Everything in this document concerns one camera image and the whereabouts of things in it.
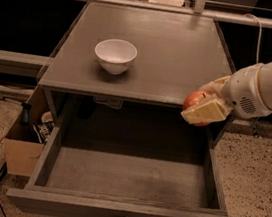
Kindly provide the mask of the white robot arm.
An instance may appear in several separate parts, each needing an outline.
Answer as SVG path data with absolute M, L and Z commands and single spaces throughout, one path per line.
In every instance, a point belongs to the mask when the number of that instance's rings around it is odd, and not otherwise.
M 272 62 L 237 70 L 198 88 L 186 97 L 181 115 L 204 126 L 234 114 L 243 119 L 272 113 Z

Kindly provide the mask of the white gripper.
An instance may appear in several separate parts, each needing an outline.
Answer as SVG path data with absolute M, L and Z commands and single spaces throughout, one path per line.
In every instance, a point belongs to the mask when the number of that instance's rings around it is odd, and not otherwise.
M 216 93 L 217 96 L 222 95 L 228 102 L 216 96 L 206 97 L 199 109 L 203 118 L 210 124 L 224 121 L 232 111 L 243 119 L 270 115 L 272 110 L 268 108 L 260 93 L 261 68 L 261 63 L 245 67 L 231 76 L 227 75 L 202 85 L 200 90 L 209 94 Z

